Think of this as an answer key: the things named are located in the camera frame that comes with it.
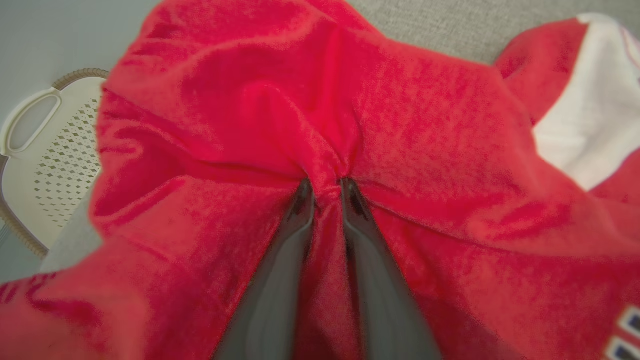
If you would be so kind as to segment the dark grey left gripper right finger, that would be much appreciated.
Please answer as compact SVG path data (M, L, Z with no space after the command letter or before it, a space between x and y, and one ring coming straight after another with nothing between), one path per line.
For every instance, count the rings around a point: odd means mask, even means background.
M339 181L343 232L354 261L362 344L368 360L440 360L419 310L365 196L352 178Z

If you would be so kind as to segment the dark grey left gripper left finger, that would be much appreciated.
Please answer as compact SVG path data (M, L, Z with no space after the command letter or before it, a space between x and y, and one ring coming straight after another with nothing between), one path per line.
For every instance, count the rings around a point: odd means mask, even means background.
M313 188L304 179L212 354L214 360L292 358L298 290L313 239L313 219Z

